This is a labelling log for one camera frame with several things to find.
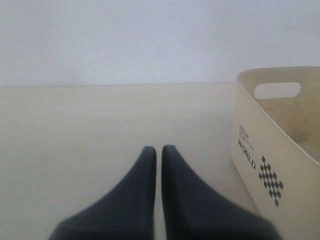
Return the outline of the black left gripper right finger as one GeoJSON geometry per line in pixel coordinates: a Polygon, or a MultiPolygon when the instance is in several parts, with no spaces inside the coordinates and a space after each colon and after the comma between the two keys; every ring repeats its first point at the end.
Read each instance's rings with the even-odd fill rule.
{"type": "Polygon", "coordinates": [[[174,145],[161,156],[161,196],[168,240],[278,240],[273,224],[220,195],[174,145]]]}

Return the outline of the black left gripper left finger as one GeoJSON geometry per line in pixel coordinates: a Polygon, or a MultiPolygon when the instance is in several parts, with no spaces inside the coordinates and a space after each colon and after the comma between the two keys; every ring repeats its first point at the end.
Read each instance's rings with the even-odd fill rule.
{"type": "Polygon", "coordinates": [[[145,146],[123,179],[105,196],[61,221],[51,240],[152,240],[157,153],[145,146]]]}

